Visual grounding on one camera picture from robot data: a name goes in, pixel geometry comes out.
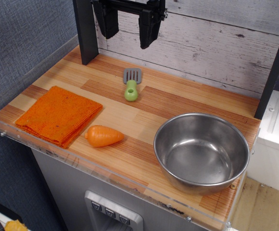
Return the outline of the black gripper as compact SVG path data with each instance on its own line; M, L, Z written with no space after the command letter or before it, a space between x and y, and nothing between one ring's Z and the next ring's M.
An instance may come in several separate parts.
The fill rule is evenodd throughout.
M130 0L98 0L93 1L92 6L101 34L106 39L112 38L119 31L118 11L139 15L143 10L148 10L162 21L168 16L165 0L149 0L146 3ZM160 25L161 21L149 21L143 15L139 16L139 38L142 49L148 48L158 38Z

